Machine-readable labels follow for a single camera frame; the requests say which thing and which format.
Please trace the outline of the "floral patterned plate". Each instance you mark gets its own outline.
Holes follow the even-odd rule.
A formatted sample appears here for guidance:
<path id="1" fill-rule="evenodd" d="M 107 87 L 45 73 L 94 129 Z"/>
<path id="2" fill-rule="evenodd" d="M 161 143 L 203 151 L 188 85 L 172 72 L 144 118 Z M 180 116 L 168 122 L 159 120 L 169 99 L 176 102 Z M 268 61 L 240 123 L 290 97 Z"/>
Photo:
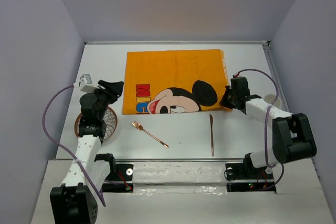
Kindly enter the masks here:
<path id="1" fill-rule="evenodd" d="M 74 133 L 76 137 L 79 137 L 79 123 L 80 123 L 80 118 L 82 116 L 82 113 L 80 113 L 74 123 Z M 116 113 L 114 112 L 114 110 L 111 107 L 108 107 L 108 109 L 106 110 L 104 117 L 103 117 L 107 127 L 106 127 L 106 133 L 104 136 L 104 141 L 106 141 L 107 139 L 109 139 L 115 132 L 117 125 L 118 125 L 118 118 Z"/>

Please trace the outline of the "white paper cup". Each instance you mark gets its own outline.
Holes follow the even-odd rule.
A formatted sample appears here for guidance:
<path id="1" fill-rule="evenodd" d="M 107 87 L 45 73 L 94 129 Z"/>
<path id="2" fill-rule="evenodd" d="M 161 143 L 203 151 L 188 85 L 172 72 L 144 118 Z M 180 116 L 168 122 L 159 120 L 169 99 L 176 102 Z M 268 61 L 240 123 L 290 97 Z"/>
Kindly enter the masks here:
<path id="1" fill-rule="evenodd" d="M 275 94 L 267 94 L 266 96 L 264 96 L 264 100 L 269 103 L 269 104 L 272 104 L 273 106 L 281 109 L 281 106 L 282 106 L 282 101 L 281 101 L 281 98 L 278 97 L 276 99 L 276 95 Z"/>

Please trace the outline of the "yellow cartoon mouse placemat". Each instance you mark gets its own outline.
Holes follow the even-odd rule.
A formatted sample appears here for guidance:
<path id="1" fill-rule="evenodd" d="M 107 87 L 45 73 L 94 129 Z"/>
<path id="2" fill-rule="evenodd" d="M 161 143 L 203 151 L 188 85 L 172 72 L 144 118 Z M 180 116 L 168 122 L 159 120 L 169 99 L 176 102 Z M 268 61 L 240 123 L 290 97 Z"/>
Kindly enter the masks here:
<path id="1" fill-rule="evenodd" d="M 221 49 L 129 52 L 123 114 L 220 110 L 228 85 Z"/>

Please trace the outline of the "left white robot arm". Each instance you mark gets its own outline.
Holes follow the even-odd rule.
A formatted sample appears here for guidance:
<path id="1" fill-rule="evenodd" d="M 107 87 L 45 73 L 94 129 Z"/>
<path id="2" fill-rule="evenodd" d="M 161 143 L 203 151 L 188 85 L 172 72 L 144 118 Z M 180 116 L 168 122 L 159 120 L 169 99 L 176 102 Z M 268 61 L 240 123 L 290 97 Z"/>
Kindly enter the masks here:
<path id="1" fill-rule="evenodd" d="M 72 85 L 84 94 L 79 100 L 81 117 L 76 151 L 57 143 L 72 157 L 72 163 L 60 186 L 50 192 L 55 223 L 95 223 L 98 202 L 106 205 L 102 186 L 106 179 L 115 176 L 116 162 L 112 154 L 99 154 L 98 151 L 106 134 L 104 115 L 109 105 L 122 95 L 123 86 L 122 81 L 103 80 L 95 86 L 86 77 Z"/>

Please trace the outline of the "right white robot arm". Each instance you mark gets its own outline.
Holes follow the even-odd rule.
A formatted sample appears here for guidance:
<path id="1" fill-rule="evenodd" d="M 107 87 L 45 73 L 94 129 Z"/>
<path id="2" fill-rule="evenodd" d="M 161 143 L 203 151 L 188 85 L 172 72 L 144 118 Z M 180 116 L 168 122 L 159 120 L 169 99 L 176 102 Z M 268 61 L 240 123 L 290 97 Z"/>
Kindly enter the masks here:
<path id="1" fill-rule="evenodd" d="M 317 154 L 317 146 L 308 117 L 303 113 L 283 111 L 262 97 L 250 94 L 245 77 L 231 78 L 220 105 L 236 109 L 264 124 L 264 149 L 248 153 L 243 159 L 241 171 L 248 178 L 258 175 L 261 168 L 286 164 Z M 272 132 L 268 144 L 268 130 Z"/>

